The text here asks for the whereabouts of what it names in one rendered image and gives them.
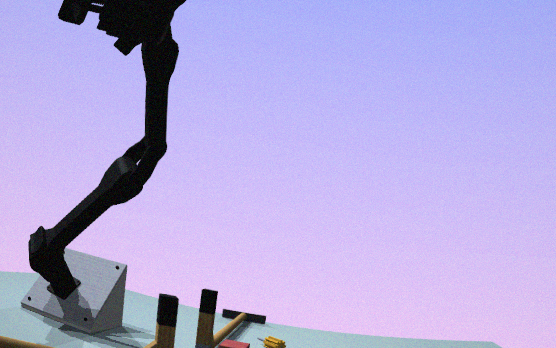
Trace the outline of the red rectangular block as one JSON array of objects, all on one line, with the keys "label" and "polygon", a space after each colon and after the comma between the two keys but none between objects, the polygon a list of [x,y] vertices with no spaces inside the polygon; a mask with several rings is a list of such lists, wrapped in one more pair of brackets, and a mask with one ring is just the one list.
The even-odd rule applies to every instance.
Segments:
[{"label": "red rectangular block", "polygon": [[218,348],[249,348],[250,344],[248,343],[243,343],[243,342],[237,342],[237,341],[233,341],[233,340],[224,340],[219,346]]}]

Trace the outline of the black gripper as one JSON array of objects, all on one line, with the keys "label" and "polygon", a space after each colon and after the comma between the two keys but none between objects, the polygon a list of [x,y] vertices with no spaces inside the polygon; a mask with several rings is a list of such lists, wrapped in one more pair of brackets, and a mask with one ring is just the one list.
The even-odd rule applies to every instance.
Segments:
[{"label": "black gripper", "polygon": [[[121,40],[136,40],[159,45],[174,17],[171,4],[144,0],[63,0],[59,20],[81,25],[88,11],[99,13],[98,30]],[[98,4],[94,5],[92,3]],[[99,6],[102,5],[102,6]]]}]

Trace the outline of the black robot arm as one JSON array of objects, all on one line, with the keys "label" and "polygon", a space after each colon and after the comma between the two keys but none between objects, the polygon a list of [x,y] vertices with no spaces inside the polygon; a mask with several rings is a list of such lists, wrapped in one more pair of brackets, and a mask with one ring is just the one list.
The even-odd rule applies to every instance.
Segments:
[{"label": "black robot arm", "polygon": [[49,292],[63,300],[81,284],[71,275],[64,260],[65,247],[109,207],[139,195],[166,153],[169,82],[179,55],[179,45],[172,39],[171,30],[169,25],[164,40],[157,46],[135,37],[132,41],[115,41],[113,46],[125,56],[142,43],[141,56],[146,78],[144,138],[115,159],[100,184],[59,223],[50,229],[40,226],[30,235],[28,252],[31,269],[50,282],[46,287]]}]

